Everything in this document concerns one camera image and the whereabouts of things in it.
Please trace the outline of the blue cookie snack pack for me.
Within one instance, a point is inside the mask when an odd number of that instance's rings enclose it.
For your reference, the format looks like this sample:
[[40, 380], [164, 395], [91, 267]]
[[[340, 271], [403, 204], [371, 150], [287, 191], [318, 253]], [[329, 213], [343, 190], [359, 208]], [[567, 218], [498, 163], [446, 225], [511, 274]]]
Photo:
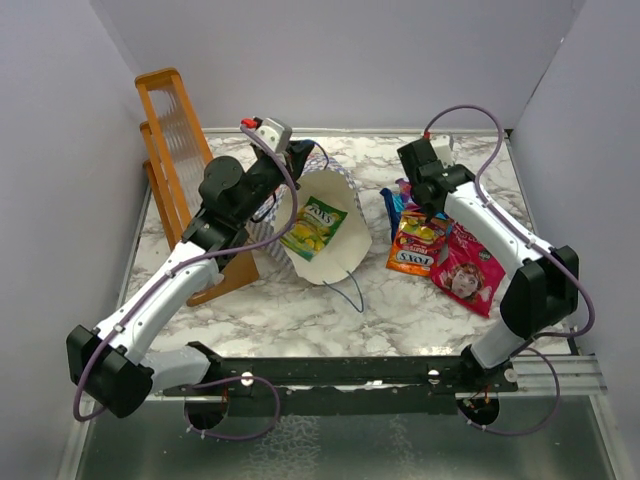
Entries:
[[406, 193], [404, 191], [394, 193], [389, 188], [381, 189], [380, 195], [383, 197], [390, 224], [390, 239], [391, 241], [394, 241], [398, 231], [402, 213], [406, 210], [406, 207], [411, 202], [411, 196], [409, 193]]

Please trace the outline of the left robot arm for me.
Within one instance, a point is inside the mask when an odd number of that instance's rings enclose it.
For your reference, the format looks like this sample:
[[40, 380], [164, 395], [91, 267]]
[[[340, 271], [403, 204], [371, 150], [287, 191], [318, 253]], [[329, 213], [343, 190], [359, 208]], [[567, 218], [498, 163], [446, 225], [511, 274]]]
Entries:
[[125, 418], [157, 391], [189, 385], [206, 395], [218, 388], [221, 371], [203, 348], [151, 355], [149, 347], [192, 295], [221, 283], [224, 268], [249, 251], [247, 224], [281, 185], [296, 186], [313, 149], [310, 140], [291, 141], [276, 158], [255, 147], [249, 169], [231, 156], [205, 167], [200, 209], [161, 268], [94, 328], [78, 325], [68, 334], [69, 373], [78, 396], [88, 394], [103, 410]]

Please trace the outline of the orange candy bag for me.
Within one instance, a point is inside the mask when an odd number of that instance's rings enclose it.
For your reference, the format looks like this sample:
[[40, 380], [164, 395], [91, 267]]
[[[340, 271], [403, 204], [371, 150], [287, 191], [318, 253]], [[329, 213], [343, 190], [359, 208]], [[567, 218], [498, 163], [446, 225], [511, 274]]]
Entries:
[[386, 268], [429, 277], [450, 230], [451, 220], [436, 215], [430, 220], [419, 211], [404, 211], [392, 241]]

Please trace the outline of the red chips bag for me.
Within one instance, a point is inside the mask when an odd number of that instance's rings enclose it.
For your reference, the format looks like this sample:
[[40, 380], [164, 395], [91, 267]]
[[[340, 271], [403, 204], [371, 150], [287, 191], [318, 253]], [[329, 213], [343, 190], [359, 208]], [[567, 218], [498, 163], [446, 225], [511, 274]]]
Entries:
[[505, 271], [475, 236], [452, 221], [430, 276], [447, 296], [488, 318]]

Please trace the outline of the purple berries candy bag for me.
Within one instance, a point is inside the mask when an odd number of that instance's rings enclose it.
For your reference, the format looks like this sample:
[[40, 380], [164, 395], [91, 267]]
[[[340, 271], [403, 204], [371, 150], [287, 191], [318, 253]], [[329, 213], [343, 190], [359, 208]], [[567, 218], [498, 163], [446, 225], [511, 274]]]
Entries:
[[412, 197], [412, 187], [407, 179], [400, 178], [396, 181], [398, 186], [398, 193], [395, 197], [396, 209], [402, 211], [419, 211], [420, 206], [414, 201]]

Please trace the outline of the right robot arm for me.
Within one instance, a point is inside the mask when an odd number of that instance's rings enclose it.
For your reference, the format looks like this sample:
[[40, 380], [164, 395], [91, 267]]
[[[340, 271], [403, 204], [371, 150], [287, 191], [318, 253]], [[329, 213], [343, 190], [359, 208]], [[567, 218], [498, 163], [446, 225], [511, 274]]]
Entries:
[[444, 166], [428, 139], [410, 142], [397, 154], [420, 210], [429, 216], [443, 213], [464, 227], [509, 279], [500, 320], [461, 354], [461, 383], [481, 391], [494, 381], [495, 369], [576, 311], [578, 255], [569, 246], [553, 247], [518, 223], [467, 167]]

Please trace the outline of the green fruit candy bag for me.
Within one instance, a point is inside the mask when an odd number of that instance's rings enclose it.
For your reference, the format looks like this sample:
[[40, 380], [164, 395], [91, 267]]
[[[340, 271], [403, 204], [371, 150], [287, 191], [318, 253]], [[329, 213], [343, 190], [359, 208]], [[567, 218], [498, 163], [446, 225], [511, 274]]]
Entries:
[[292, 228], [280, 238], [280, 243], [310, 262], [328, 246], [347, 216], [347, 211], [310, 196], [298, 210]]

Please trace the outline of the blue checkered paper bag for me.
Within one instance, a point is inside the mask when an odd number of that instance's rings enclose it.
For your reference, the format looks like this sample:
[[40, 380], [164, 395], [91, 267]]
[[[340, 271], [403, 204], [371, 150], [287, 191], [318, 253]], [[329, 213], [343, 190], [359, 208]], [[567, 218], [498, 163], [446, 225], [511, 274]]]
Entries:
[[362, 313], [365, 302], [355, 271], [365, 259], [372, 237], [358, 187], [350, 171], [317, 142], [305, 139], [301, 145], [311, 153], [297, 180], [294, 223], [265, 250], [285, 271], [342, 297], [347, 295], [336, 284], [351, 281], [357, 299], [346, 301]]

